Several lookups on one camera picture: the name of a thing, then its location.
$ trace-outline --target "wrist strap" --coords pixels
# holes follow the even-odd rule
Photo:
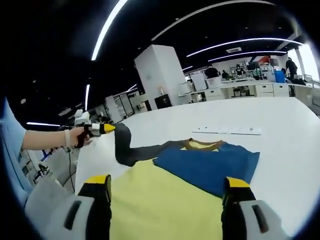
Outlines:
[[[64,136],[65,136],[65,146],[70,147],[70,130],[69,129],[64,130]]]

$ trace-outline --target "yellow shirt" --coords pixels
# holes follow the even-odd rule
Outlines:
[[[217,151],[221,142],[190,140],[183,149]],[[222,200],[138,161],[111,185],[111,240],[221,240]]]

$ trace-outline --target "office desk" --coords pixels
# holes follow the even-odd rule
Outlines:
[[[247,81],[238,81],[238,82],[237,81],[231,81],[231,82],[225,81],[225,82],[221,83],[220,86],[217,86],[215,88],[210,88],[210,89],[205,89],[205,90],[200,90],[200,91],[192,91],[192,92],[188,92],[185,94],[181,94],[179,97],[181,98],[186,95],[210,92],[215,89],[228,89],[228,88],[239,88],[239,87],[244,87],[244,86],[273,85],[273,84],[296,86],[296,87],[301,87],[301,88],[310,89],[310,90],[312,89],[311,83],[307,83],[306,85],[299,85],[299,84],[293,84],[293,83],[276,83],[274,81],[269,81],[269,80],[247,80]]]
[[[294,235],[312,213],[320,194],[320,120],[293,97],[216,100],[140,113],[123,123],[131,131],[131,147],[194,138],[226,141],[261,152],[251,181],[258,200],[281,217],[282,227]],[[197,127],[258,127],[262,135],[194,133]],[[76,192],[93,175],[119,177],[128,169],[115,159],[114,134],[83,147],[78,158]]]

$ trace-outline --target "cabinet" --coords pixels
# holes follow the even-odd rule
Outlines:
[[[210,91],[205,91],[205,98],[211,98],[211,97],[216,97],[216,96],[222,96],[222,91],[220,88],[210,90]]]
[[[275,97],[289,97],[289,86],[285,84],[273,84]]]
[[[256,91],[257,97],[273,97],[274,96],[274,87],[272,84],[256,85],[255,91]]]
[[[225,97],[223,95],[220,96],[210,96],[210,97],[205,97],[206,101],[214,101],[214,100],[222,100],[225,99]]]

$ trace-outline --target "black ceiling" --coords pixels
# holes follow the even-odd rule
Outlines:
[[[176,19],[220,1],[128,0],[92,62],[99,33],[117,0],[43,2],[21,7],[22,21],[16,23],[19,28],[9,31],[12,38],[7,45],[7,95],[22,123],[63,124],[66,118],[58,113],[84,102],[86,84],[91,86],[90,107],[134,84],[141,88],[134,59],[150,44],[174,47],[182,68],[197,68],[227,55],[226,49],[275,50],[281,42],[250,41],[186,57],[188,54],[240,39],[288,38],[294,32],[282,9],[262,3],[236,3],[194,15],[152,42]],[[294,46],[289,44],[283,50]]]

